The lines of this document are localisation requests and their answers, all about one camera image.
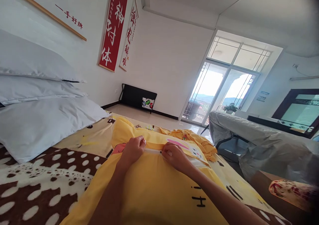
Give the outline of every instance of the white pillow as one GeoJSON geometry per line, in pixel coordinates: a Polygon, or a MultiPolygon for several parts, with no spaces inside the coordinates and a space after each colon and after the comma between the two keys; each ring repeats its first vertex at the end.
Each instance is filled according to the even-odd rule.
{"type": "Polygon", "coordinates": [[[0,74],[85,82],[59,54],[1,29],[0,74]]]}
{"type": "Polygon", "coordinates": [[[70,82],[0,75],[0,103],[3,105],[56,97],[85,97],[70,82]]]}
{"type": "Polygon", "coordinates": [[[0,142],[19,163],[110,114],[87,97],[60,97],[0,109],[0,142]]]}

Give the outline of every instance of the potted plant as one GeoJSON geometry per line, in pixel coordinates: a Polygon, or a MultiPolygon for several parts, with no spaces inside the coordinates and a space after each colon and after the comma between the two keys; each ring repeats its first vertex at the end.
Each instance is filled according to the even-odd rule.
{"type": "Polygon", "coordinates": [[[227,114],[232,114],[233,112],[236,112],[238,110],[238,107],[235,106],[235,103],[232,102],[229,105],[224,106],[224,111],[226,111],[227,114]]]}

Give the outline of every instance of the finger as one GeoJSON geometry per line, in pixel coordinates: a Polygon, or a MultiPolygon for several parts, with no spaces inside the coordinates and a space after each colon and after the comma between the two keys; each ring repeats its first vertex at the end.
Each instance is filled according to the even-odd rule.
{"type": "Polygon", "coordinates": [[[165,152],[167,152],[167,151],[171,151],[171,152],[174,152],[174,151],[176,151],[176,150],[178,150],[178,147],[177,147],[177,145],[175,145],[175,144],[172,144],[172,145],[164,145],[164,147],[163,147],[163,151],[165,151],[165,152]]]}
{"type": "Polygon", "coordinates": [[[136,137],[135,139],[140,143],[141,141],[144,140],[144,137],[142,135],[140,135],[140,136],[136,137]]]}
{"type": "Polygon", "coordinates": [[[165,151],[162,151],[162,156],[164,157],[165,160],[169,161],[171,159],[171,156],[168,153],[166,153],[165,151]]]}
{"type": "Polygon", "coordinates": [[[179,149],[182,149],[178,144],[174,144],[174,143],[171,143],[171,142],[167,142],[165,145],[176,145],[179,149]]]}
{"type": "Polygon", "coordinates": [[[142,140],[140,142],[140,148],[144,151],[145,147],[146,147],[146,140],[142,140]]]}

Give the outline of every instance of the framed calligraphy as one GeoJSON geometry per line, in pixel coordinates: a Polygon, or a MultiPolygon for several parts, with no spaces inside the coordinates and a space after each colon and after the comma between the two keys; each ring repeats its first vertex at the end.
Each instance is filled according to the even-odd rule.
{"type": "Polygon", "coordinates": [[[112,72],[115,71],[117,55],[119,53],[126,4],[127,0],[110,0],[99,66],[112,72]]]}
{"type": "Polygon", "coordinates": [[[27,1],[86,41],[89,28],[85,12],[87,12],[91,0],[27,1]]]}
{"type": "Polygon", "coordinates": [[[131,16],[129,25],[127,28],[125,43],[124,43],[124,49],[120,61],[120,68],[122,68],[124,71],[126,71],[127,64],[129,62],[129,52],[132,48],[132,41],[134,37],[135,27],[136,27],[136,21],[139,18],[139,13],[137,12],[137,6],[136,1],[133,0],[132,10],[131,10],[131,16]]]}

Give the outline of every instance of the cardboard box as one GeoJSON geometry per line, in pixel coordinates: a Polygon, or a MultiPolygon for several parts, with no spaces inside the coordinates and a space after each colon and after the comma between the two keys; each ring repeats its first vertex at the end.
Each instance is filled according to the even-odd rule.
{"type": "Polygon", "coordinates": [[[250,184],[273,209],[275,209],[292,224],[305,224],[305,219],[307,216],[309,216],[308,212],[286,202],[275,195],[272,195],[269,192],[269,186],[271,182],[282,179],[284,178],[263,171],[258,171],[252,177],[250,184]]]}

